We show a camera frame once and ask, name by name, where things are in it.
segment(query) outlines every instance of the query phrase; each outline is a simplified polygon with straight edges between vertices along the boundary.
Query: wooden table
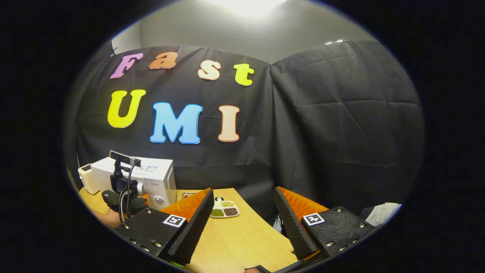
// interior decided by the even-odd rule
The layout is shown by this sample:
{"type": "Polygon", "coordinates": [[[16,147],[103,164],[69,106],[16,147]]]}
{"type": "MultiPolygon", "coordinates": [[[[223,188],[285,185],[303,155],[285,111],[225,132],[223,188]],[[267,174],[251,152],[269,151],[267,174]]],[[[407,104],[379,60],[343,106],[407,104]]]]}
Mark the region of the wooden table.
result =
{"type": "MultiPolygon", "coordinates": [[[[177,200],[183,192],[200,190],[177,190],[177,200]]],[[[87,206],[105,214],[108,207],[100,192],[89,194],[80,190],[87,206]]],[[[262,265],[271,272],[297,261],[292,254],[290,240],[263,220],[233,188],[215,189],[214,197],[233,201],[240,214],[232,218],[209,217],[194,251],[188,270],[197,273],[237,273],[244,268],[262,265]]]]}

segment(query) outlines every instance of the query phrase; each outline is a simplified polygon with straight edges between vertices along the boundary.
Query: person's arm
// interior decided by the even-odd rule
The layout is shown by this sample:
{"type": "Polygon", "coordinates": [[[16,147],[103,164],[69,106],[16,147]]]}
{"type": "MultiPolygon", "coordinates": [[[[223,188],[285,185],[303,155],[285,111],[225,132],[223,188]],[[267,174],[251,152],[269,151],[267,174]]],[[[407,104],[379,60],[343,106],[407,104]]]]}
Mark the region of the person's arm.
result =
{"type": "Polygon", "coordinates": [[[116,211],[114,211],[110,208],[108,209],[108,212],[106,214],[101,214],[101,213],[94,211],[92,209],[91,209],[91,212],[103,224],[106,224],[106,225],[111,226],[111,227],[117,227],[121,224],[119,214],[116,211]]]}

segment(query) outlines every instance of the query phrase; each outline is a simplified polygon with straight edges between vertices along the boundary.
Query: yellow letter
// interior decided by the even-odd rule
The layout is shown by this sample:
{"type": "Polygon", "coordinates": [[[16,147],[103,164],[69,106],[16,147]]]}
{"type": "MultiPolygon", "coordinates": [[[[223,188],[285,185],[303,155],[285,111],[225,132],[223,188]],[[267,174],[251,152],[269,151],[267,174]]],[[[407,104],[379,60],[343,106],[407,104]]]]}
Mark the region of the yellow letter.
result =
{"type": "Polygon", "coordinates": [[[175,60],[177,60],[178,54],[177,52],[165,52],[162,54],[159,54],[156,58],[155,61],[153,61],[150,64],[150,69],[169,69],[174,67],[177,63],[175,60]]]}
{"type": "Polygon", "coordinates": [[[136,89],[133,90],[131,95],[131,103],[129,104],[128,114],[125,117],[120,117],[118,112],[120,110],[121,101],[126,96],[126,91],[115,91],[111,95],[111,104],[108,109],[108,123],[115,128],[125,128],[129,126],[136,117],[136,112],[138,112],[138,105],[140,104],[140,99],[146,94],[145,90],[136,89]]]}
{"type": "Polygon", "coordinates": [[[249,86],[253,81],[247,79],[247,74],[254,74],[254,69],[249,68],[249,64],[235,65],[236,69],[236,82],[240,85],[249,86]]]}
{"type": "Polygon", "coordinates": [[[239,108],[232,105],[221,105],[219,111],[222,113],[222,130],[218,139],[223,142],[234,142],[239,140],[236,134],[236,115],[239,108]]]}
{"type": "Polygon", "coordinates": [[[221,69],[221,64],[219,62],[205,60],[200,63],[200,68],[201,69],[197,71],[197,75],[201,79],[214,81],[219,79],[219,76],[221,76],[221,73],[218,70],[221,69]]]}

